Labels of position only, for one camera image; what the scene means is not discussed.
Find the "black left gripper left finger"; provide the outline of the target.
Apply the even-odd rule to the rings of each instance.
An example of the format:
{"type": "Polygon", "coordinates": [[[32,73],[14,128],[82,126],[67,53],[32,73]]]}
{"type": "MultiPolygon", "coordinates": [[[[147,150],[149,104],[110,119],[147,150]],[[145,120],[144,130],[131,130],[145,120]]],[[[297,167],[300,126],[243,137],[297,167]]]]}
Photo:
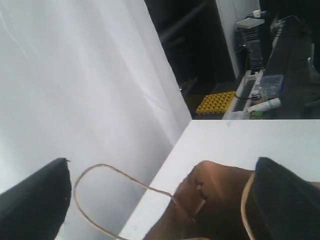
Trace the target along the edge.
{"type": "Polygon", "coordinates": [[[0,195],[2,240],[54,240],[70,206],[68,160],[57,158],[0,195]]]}

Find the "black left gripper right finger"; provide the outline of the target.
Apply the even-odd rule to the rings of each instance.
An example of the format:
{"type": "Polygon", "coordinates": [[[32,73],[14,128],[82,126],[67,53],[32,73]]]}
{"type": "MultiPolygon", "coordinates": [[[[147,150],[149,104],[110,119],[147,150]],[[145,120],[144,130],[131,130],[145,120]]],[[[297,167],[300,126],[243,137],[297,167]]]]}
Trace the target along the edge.
{"type": "Polygon", "coordinates": [[[320,190],[267,157],[255,166],[253,196],[273,240],[320,238],[320,190]]]}

